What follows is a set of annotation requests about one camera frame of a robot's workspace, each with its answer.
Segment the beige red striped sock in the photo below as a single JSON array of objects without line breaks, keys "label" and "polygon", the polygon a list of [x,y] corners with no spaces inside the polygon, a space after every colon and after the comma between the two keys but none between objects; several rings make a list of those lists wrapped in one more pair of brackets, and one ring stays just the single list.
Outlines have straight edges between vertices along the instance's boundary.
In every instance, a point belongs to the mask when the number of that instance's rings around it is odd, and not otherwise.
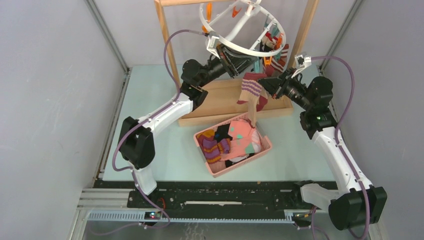
[{"label": "beige red striped sock", "polygon": [[267,103],[268,103],[268,94],[266,92],[262,92],[259,95],[259,98],[256,103],[256,111],[257,112],[262,111]]}]

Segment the orange cuffed grey sock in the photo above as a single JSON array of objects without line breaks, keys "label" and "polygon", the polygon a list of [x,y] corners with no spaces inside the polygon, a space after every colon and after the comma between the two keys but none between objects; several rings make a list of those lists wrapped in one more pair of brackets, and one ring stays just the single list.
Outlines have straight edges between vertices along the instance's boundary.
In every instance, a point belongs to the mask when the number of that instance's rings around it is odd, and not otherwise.
[{"label": "orange cuffed grey sock", "polygon": [[285,70],[286,63],[288,61],[289,44],[286,43],[280,52],[280,54],[272,57],[271,67],[278,73],[282,73]]}]

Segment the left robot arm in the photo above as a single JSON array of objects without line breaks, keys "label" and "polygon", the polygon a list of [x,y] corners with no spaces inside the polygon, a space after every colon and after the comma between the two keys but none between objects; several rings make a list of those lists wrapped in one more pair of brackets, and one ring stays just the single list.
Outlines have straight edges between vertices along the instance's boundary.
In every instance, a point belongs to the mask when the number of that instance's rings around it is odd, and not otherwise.
[{"label": "left robot arm", "polygon": [[158,202],[158,194],[153,191],[157,188],[157,182],[150,168],[156,154],[155,138],[169,125],[195,111],[204,102],[208,95],[203,89],[205,85],[224,74],[236,77],[258,59],[258,56],[220,44],[206,64],[195,59],[185,61],[180,77],[181,86],[167,103],[144,117],[129,116],[123,121],[115,152],[128,162],[135,187],[141,192],[138,201],[145,208],[153,208]]}]

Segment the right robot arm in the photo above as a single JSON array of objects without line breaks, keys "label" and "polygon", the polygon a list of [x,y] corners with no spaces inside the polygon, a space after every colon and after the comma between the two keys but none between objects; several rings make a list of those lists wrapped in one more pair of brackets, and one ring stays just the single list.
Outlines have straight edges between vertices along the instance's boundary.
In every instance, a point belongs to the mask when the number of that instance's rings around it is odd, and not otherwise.
[{"label": "right robot arm", "polygon": [[344,142],[329,108],[332,81],[317,76],[306,85],[291,68],[276,77],[260,78],[258,83],[272,98],[287,97],[303,109],[301,127],[323,152],[336,182],[337,192],[312,180],[301,181],[292,191],[291,204],[297,209],[311,204],[326,211],[338,230],[378,223],[388,195],[365,176]]}]

